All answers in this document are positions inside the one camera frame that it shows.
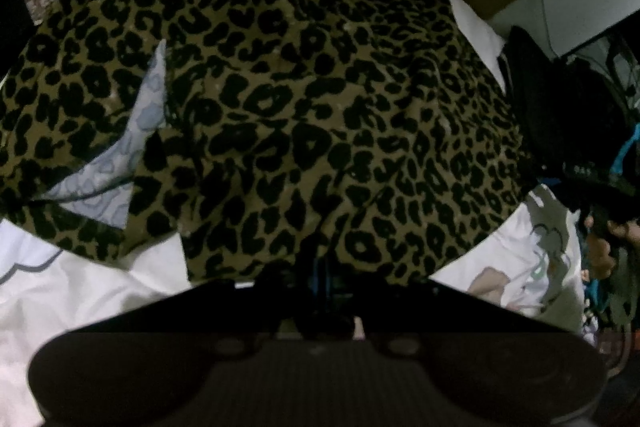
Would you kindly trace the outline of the black clothing pile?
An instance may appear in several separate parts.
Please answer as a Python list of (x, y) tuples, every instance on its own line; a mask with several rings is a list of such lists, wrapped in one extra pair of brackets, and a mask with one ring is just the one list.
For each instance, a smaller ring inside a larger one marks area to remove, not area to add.
[(639, 218), (639, 114), (582, 58), (551, 60), (520, 26), (502, 50), (508, 97), (529, 172), (571, 210)]

